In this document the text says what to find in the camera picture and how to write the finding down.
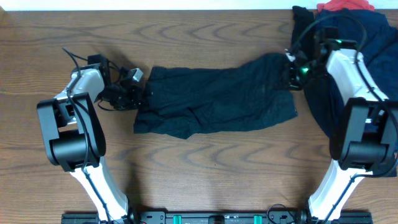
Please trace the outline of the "black shorts with white waistband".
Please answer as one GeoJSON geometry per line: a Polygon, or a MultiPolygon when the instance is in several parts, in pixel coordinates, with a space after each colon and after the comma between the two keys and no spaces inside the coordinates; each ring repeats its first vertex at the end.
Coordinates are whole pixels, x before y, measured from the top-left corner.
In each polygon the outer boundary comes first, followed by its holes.
{"type": "Polygon", "coordinates": [[[285,55],[268,53],[236,68],[153,67],[146,105],[139,109],[136,134],[193,134],[253,131],[297,116],[294,98],[282,88],[285,55]]]}

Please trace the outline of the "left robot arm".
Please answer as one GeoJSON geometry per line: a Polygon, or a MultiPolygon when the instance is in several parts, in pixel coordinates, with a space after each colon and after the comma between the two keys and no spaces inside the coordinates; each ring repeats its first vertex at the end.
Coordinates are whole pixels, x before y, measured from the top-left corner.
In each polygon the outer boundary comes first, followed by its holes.
{"type": "Polygon", "coordinates": [[[77,67],[64,90],[37,104],[48,160],[70,173],[97,209],[92,218],[70,217],[73,223],[140,223],[107,166],[106,140],[93,106],[108,84],[108,73],[100,64],[77,67]]]}

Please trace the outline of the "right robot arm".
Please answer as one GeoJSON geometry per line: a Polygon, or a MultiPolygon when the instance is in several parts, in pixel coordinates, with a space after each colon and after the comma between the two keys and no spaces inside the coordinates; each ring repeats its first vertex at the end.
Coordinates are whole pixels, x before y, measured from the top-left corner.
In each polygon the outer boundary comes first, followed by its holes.
{"type": "Polygon", "coordinates": [[[329,141],[331,162],[294,223],[372,223],[370,212],[345,212],[344,204],[364,179],[396,171],[397,102],[376,85],[354,40],[319,40],[312,59],[299,42],[287,51],[289,88],[302,90],[330,79],[343,109],[329,141]]]}

